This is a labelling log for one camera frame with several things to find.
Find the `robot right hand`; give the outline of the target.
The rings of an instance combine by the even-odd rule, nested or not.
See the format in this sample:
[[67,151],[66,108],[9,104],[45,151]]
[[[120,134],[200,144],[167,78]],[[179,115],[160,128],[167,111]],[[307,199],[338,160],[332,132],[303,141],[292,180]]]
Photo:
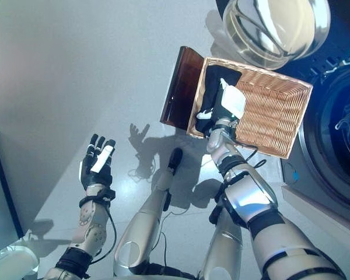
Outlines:
[[196,119],[217,122],[219,119],[225,118],[229,122],[240,121],[244,114],[245,105],[246,97],[242,91],[220,78],[213,107],[200,111],[196,115]]

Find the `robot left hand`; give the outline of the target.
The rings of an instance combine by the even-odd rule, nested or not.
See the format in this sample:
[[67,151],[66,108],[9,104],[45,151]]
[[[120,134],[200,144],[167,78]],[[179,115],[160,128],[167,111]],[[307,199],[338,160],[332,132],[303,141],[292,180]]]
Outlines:
[[92,135],[85,157],[79,164],[79,181],[85,191],[94,184],[110,187],[113,179],[111,161],[115,144],[115,140]]

